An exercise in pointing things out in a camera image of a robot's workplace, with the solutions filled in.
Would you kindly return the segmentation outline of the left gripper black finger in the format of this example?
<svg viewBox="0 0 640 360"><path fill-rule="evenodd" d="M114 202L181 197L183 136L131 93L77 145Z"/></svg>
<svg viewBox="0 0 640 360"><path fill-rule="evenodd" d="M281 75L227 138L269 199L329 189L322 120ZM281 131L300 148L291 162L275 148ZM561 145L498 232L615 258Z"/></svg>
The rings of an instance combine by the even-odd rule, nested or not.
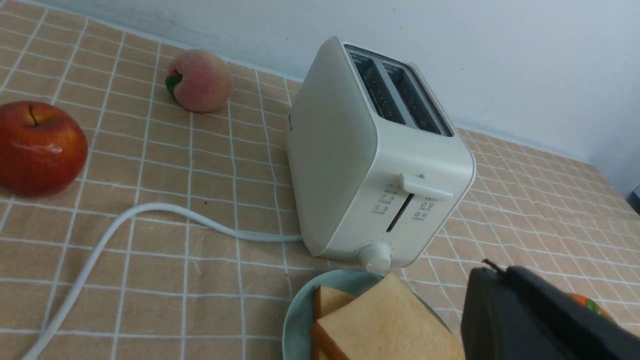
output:
<svg viewBox="0 0 640 360"><path fill-rule="evenodd" d="M488 259L468 276L467 360L637 360L640 340L523 266Z"/></svg>

